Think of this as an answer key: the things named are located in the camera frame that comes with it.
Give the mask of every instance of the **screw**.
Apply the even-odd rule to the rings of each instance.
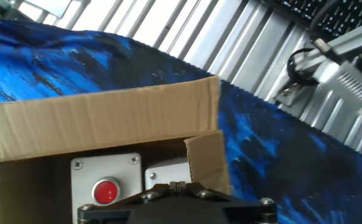
[[[131,165],[137,165],[139,163],[139,156],[137,155],[131,155],[129,162]]]
[[[75,170],[80,170],[81,168],[83,168],[83,161],[81,161],[80,159],[74,159],[72,161],[72,168]]]
[[[150,177],[152,180],[155,180],[156,177],[157,177],[157,175],[156,175],[156,173],[151,173],[151,174],[149,175],[149,177]]]
[[[156,192],[148,192],[144,195],[141,195],[141,198],[150,200],[150,199],[156,198],[157,196],[159,196],[159,194]]]
[[[264,205],[272,204],[274,201],[271,198],[262,198],[260,199],[260,202]]]
[[[94,207],[95,207],[95,205],[93,205],[93,204],[85,204],[85,205],[81,206],[80,209],[82,209],[83,211],[87,211],[87,210],[91,210]]]
[[[292,93],[292,90],[290,88],[287,88],[283,91],[284,96],[289,96]]]
[[[198,192],[198,197],[200,198],[208,198],[211,195],[211,192],[208,190],[201,190]]]

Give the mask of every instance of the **keyboard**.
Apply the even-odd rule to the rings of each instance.
[[[305,29],[309,29],[316,13],[325,5],[326,0],[262,0],[286,18]],[[342,0],[338,7],[329,12],[318,24],[326,41],[362,26],[362,0]]]

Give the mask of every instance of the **black cable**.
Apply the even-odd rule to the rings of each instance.
[[[300,53],[310,52],[311,50],[313,49],[303,48],[300,50],[296,50],[295,52],[292,53],[292,55],[289,57],[287,61],[286,70],[290,80],[292,80],[293,83],[299,84],[300,86],[318,85],[318,82],[314,78],[312,78],[312,73],[309,75],[304,75],[304,74],[302,75],[295,70],[294,56]]]
[[[329,58],[333,62],[341,65],[345,59],[338,55],[320,36],[320,30],[318,29],[318,24],[322,22],[325,16],[329,12],[333,12],[337,5],[341,3],[341,0],[328,0],[326,4],[318,11],[317,15],[312,19],[310,25],[310,38],[311,42],[318,48],[318,50]]]
[[[326,14],[335,10],[338,3],[340,2],[341,2],[340,0],[328,0],[326,4],[321,8],[321,10],[317,12],[315,17],[312,19],[310,25],[310,35],[312,40],[320,38],[318,24],[323,21]]]

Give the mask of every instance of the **blue fabric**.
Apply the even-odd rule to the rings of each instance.
[[[0,102],[208,76],[118,35],[0,22]],[[236,196],[273,198],[279,223],[362,223],[360,154],[226,82],[218,120]]]

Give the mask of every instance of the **corrugated metal panel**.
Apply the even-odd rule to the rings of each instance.
[[[133,37],[271,103],[287,80],[289,55],[309,38],[257,0],[72,1],[63,18],[20,2],[35,21]],[[279,108],[362,153],[362,118],[331,90],[308,88]]]

